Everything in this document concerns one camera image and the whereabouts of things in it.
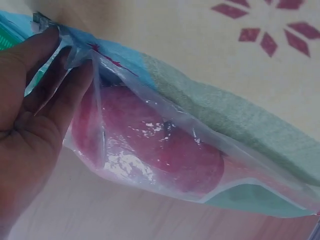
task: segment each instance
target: red flower pattern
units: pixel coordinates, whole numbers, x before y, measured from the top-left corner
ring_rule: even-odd
[[[215,12],[221,13],[229,18],[238,19],[242,18],[250,12],[250,5],[247,0],[225,0],[226,3],[221,3],[213,6],[211,9]],[[279,0],[278,3],[274,0],[261,0],[271,6],[276,4],[274,7],[281,10],[298,10],[303,4],[304,0]],[[287,43],[292,48],[298,50],[300,53],[310,57],[310,50],[308,42],[310,40],[320,39],[320,31],[315,27],[311,26],[307,22],[292,22],[287,24],[287,29],[284,30],[284,34]],[[256,42],[259,38],[259,34],[263,34],[260,42],[261,48],[272,57],[277,51],[278,45],[275,39],[268,33],[262,32],[259,27],[256,28],[243,28],[241,29],[239,42]]]
[[[134,72],[132,72],[130,69],[124,67],[121,65],[121,63],[119,61],[114,61],[111,57],[107,56],[107,55],[104,55],[100,52],[100,46],[96,43],[87,43],[91,48],[92,50],[96,51],[97,53],[101,54],[102,56],[104,56],[106,59],[108,59],[110,62],[112,62],[114,65],[116,65],[117,67],[119,68],[122,68],[122,69],[125,69],[127,71],[129,71],[130,73],[132,73],[133,75],[137,76],[137,74],[135,74]]]

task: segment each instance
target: finger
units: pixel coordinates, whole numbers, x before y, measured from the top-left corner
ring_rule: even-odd
[[[52,99],[37,114],[49,118],[64,137],[81,99],[93,80],[91,61],[74,68],[65,77]]]
[[[22,112],[35,114],[53,96],[55,90],[64,79],[67,70],[64,68],[71,47],[64,47],[55,57],[44,76],[22,102]]]
[[[57,42],[59,31],[50,28],[0,52],[0,131],[13,127],[24,99],[27,73],[46,61]]]
[[[56,26],[49,27],[41,34],[34,35],[26,41],[9,48],[3,56],[15,61],[15,67],[25,74],[25,86],[52,56],[59,46],[59,30]]]

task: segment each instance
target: apple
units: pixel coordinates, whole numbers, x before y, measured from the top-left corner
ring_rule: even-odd
[[[99,96],[100,107],[89,89],[71,129],[82,160],[98,175],[151,191],[206,194],[217,186],[224,170],[218,149],[177,126],[167,128],[125,86],[102,88]]]

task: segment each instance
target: hand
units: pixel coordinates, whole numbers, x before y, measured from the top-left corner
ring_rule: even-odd
[[[59,31],[51,27],[0,52],[0,239],[47,182],[73,113],[93,79],[91,62],[64,78],[66,47],[24,97],[58,45]]]

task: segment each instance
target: plastic bag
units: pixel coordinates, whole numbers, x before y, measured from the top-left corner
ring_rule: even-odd
[[[42,29],[51,24],[40,19]],[[212,205],[215,196],[245,182],[261,186],[301,210],[319,211],[320,200],[307,184],[260,153],[210,129],[143,84],[120,62],[82,44],[68,28],[60,26],[60,33],[64,42],[73,46],[67,69],[87,59],[93,62],[93,84],[64,145],[97,175]]]

